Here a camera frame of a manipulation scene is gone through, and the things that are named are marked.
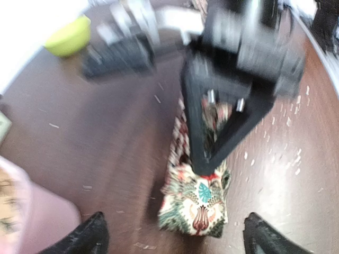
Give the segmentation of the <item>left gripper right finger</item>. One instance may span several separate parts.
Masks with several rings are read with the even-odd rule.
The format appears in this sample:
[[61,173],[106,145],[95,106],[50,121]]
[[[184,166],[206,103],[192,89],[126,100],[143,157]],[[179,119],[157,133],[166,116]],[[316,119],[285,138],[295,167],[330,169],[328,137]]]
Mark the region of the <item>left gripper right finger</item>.
[[290,241],[254,212],[244,220],[243,238],[245,253],[311,253]]

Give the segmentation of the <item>floral paisley tie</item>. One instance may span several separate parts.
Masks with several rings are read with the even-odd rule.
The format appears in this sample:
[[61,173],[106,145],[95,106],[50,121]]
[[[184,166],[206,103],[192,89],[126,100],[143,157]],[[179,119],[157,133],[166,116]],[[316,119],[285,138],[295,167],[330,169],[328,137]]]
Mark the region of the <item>floral paisley tie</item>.
[[228,222],[226,195],[231,174],[225,160],[211,175],[192,169],[185,106],[179,98],[167,161],[158,226],[183,234],[221,238]]

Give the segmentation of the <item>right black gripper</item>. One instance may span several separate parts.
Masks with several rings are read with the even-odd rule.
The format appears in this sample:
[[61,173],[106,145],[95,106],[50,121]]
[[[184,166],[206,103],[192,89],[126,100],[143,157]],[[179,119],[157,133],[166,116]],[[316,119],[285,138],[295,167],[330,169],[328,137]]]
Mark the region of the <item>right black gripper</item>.
[[273,108],[299,92],[305,56],[278,39],[278,1],[208,1],[181,90],[193,171],[214,170]]

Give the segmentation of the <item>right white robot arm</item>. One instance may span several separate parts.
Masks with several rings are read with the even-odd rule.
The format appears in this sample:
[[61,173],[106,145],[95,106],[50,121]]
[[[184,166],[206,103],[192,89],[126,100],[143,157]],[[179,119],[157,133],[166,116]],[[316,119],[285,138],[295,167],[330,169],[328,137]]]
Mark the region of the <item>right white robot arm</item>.
[[280,9],[278,1],[214,1],[202,17],[149,1],[110,6],[108,71],[151,69],[156,57],[183,48],[181,91],[198,175],[212,174],[278,98],[299,94],[306,57],[279,41]]

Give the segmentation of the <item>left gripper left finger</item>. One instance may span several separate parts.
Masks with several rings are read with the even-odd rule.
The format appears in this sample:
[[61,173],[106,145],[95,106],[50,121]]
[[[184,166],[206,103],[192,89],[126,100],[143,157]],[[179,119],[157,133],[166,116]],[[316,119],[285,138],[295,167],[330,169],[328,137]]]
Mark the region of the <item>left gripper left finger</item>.
[[96,212],[69,235],[40,253],[108,253],[109,231],[103,212]]

